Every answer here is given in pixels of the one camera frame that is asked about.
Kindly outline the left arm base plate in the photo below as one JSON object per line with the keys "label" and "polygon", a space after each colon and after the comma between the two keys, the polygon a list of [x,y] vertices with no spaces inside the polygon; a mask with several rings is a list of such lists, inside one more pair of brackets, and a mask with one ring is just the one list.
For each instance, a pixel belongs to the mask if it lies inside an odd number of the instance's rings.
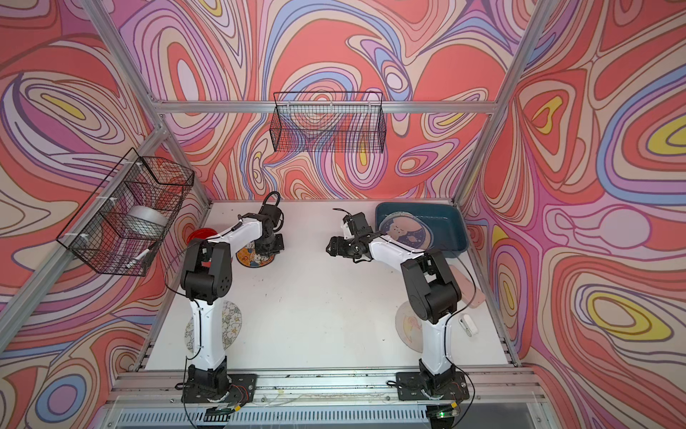
{"label": "left arm base plate", "polygon": [[257,374],[229,374],[195,371],[176,385],[187,404],[245,405],[253,401]]}

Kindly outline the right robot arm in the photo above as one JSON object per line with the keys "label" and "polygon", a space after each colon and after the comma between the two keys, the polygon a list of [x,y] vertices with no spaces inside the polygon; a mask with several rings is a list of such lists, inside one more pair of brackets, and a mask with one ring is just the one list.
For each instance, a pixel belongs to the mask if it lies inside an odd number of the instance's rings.
{"label": "right robot arm", "polygon": [[423,351],[419,377],[423,389],[435,395],[457,377],[448,353],[448,321],[457,314],[462,292],[440,250],[415,250],[375,232],[363,213],[346,212],[343,234],[334,236],[326,248],[332,257],[358,264],[380,262],[402,273],[409,305],[422,321]]}

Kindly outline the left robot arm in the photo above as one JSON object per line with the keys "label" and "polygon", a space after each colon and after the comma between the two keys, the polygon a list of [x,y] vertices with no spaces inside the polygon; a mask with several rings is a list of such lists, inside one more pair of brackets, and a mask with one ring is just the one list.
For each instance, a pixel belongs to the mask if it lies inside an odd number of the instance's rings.
{"label": "left robot arm", "polygon": [[194,239],[182,265],[180,287],[197,309],[193,313],[194,349],[188,366],[189,384],[214,393],[230,389],[223,347],[223,298],[232,287],[232,259],[251,245],[259,257],[284,250],[280,229],[283,212],[277,203],[262,203],[256,213],[243,214],[223,232]]}

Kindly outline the purple good luck bunny coaster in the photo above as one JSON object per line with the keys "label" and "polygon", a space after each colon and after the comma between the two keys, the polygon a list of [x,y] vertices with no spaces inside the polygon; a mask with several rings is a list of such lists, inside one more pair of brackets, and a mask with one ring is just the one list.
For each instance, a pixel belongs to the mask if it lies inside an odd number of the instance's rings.
{"label": "purple good luck bunny coaster", "polygon": [[394,212],[386,216],[378,230],[404,246],[427,250],[433,243],[430,227],[408,212]]}

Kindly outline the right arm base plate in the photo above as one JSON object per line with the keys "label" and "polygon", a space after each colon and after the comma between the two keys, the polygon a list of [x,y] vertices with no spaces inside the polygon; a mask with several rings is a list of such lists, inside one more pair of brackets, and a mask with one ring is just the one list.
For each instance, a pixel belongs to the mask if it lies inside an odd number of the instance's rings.
{"label": "right arm base plate", "polygon": [[468,382],[463,372],[448,370],[441,375],[423,372],[398,372],[391,384],[402,401],[451,400],[461,403],[469,400]]}

